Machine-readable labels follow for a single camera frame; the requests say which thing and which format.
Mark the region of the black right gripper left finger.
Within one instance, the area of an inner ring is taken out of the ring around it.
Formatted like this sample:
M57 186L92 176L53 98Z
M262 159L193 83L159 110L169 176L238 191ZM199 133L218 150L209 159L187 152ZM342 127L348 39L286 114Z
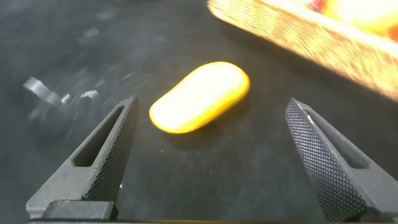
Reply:
M56 200L115 202L139 120L139 101L119 102L71 156L27 201L31 218L42 218Z

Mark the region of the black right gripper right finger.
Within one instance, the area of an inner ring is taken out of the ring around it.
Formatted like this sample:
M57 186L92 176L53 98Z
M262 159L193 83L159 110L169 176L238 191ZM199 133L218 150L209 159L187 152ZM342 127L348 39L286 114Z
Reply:
M308 105L285 119L329 222L396 222L397 181Z

